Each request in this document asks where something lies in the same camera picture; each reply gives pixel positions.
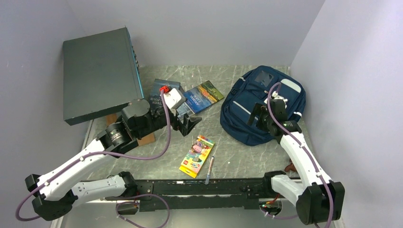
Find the navy blue student backpack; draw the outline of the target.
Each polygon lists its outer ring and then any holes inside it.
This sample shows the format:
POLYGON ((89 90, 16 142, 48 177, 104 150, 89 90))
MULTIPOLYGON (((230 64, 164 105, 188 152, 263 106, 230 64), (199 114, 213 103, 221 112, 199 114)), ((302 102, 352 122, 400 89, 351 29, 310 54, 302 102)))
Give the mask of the navy blue student backpack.
POLYGON ((306 105, 303 86, 292 77, 269 66, 259 66, 240 77, 231 88, 221 106, 220 123, 237 141, 255 146, 268 143, 274 137, 255 126, 247 125, 255 103, 265 105, 268 95, 277 91, 288 99, 288 120, 299 121, 306 105))

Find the Animal Farm book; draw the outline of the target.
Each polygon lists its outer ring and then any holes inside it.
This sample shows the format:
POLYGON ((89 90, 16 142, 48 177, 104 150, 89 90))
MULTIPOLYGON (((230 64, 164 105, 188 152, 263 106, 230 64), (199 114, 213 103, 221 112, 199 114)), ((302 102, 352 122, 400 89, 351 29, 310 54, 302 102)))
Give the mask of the Animal Farm book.
POLYGON ((200 113, 224 98, 210 80, 184 92, 183 95, 186 101, 176 110, 180 119, 183 119, 185 114, 192 116, 200 113))

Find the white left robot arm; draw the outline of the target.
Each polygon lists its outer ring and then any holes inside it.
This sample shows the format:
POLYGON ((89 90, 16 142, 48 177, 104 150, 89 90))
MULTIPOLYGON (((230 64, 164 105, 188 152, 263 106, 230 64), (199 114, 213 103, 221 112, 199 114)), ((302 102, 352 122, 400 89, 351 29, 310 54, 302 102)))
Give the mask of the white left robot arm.
POLYGON ((25 179, 37 217, 52 221, 78 205, 99 198, 133 198, 138 187, 128 171, 96 181, 84 181, 83 177, 108 161, 128 158, 128 152, 136 148, 138 140, 144 136, 162 128, 186 136, 200 121, 201 118, 188 115, 179 118, 166 105, 151 111, 146 100, 133 100, 121 110, 117 121, 80 153, 47 174, 31 174, 25 179))

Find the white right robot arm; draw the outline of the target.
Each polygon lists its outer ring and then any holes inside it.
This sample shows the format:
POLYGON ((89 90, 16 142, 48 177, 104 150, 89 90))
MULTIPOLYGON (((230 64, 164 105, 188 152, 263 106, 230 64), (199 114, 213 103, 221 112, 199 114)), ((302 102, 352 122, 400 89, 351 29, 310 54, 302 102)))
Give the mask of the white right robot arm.
POLYGON ((329 227, 332 221, 340 219, 345 188, 321 168, 298 123, 288 119, 285 102, 271 99, 266 104, 256 103, 247 124, 274 137, 288 154, 301 181, 296 183, 282 171, 269 172, 269 180, 262 183, 264 195, 274 197, 278 193, 285 197, 305 225, 325 222, 329 227))

